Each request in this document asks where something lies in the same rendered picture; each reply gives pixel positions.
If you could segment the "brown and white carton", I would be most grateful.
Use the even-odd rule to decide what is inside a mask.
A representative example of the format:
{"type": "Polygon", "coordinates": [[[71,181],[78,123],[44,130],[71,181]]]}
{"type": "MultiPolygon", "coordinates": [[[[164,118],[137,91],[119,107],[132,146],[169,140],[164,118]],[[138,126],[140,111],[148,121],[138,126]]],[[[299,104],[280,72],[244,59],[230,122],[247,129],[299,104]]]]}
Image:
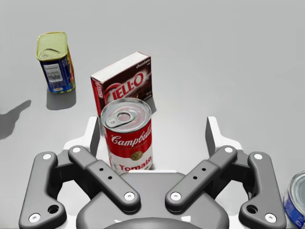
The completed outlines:
{"type": "Polygon", "coordinates": [[[146,101],[152,97],[152,60],[134,52],[91,75],[97,115],[110,102],[122,98],[146,101]]]}

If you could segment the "red and white can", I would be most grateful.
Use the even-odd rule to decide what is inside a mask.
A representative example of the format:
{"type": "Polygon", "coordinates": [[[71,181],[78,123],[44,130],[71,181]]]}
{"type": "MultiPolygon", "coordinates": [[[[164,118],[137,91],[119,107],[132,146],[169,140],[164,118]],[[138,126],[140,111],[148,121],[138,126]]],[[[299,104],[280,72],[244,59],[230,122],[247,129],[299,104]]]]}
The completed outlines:
{"type": "Polygon", "coordinates": [[[111,168],[118,174],[148,170],[153,165],[152,111],[137,98],[122,98],[107,104],[101,122],[111,168]]]}

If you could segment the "blue flat can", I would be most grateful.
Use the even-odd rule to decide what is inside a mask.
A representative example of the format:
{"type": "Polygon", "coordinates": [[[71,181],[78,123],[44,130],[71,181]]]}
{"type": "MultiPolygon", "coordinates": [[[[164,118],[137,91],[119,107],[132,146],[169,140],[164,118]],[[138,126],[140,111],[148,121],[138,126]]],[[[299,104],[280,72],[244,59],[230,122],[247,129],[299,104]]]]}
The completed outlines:
{"type": "Polygon", "coordinates": [[[289,229],[305,229],[305,171],[292,177],[283,197],[289,229]]]}

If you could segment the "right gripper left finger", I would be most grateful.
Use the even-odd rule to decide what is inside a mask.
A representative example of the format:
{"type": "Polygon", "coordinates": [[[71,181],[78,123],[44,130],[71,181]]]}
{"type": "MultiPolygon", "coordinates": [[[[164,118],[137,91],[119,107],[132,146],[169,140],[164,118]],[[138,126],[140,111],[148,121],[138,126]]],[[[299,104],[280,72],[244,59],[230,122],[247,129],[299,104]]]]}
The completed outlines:
{"type": "Polygon", "coordinates": [[[63,225],[67,213],[57,198],[63,183],[71,180],[90,198],[103,192],[119,210],[139,210],[140,194],[96,158],[99,141],[99,119],[92,116],[84,135],[68,141],[59,155],[42,152],[35,156],[19,218],[21,229],[56,229],[63,225]]]}

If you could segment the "green and blue rectangular can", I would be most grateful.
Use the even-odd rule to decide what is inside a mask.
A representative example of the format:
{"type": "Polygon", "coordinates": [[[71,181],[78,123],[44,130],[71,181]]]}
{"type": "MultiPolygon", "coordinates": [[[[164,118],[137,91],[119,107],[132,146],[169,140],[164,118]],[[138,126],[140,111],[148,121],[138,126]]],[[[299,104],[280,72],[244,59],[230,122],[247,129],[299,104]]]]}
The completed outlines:
{"type": "Polygon", "coordinates": [[[41,34],[37,40],[36,59],[51,93],[62,94],[75,89],[74,68],[65,32],[41,34]]]}

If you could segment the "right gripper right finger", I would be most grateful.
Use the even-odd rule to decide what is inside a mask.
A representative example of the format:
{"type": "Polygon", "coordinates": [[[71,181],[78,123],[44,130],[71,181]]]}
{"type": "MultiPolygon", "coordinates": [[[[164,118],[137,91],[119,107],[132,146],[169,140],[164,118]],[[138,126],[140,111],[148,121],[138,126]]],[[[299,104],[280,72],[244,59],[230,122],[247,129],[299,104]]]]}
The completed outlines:
{"type": "Polygon", "coordinates": [[[248,197],[239,210],[241,224],[250,229],[286,228],[271,157],[264,152],[247,155],[239,142],[222,136],[214,116],[207,117],[205,140],[209,158],[167,192],[166,208],[182,212],[203,192],[216,198],[234,180],[242,183],[248,197]]]}

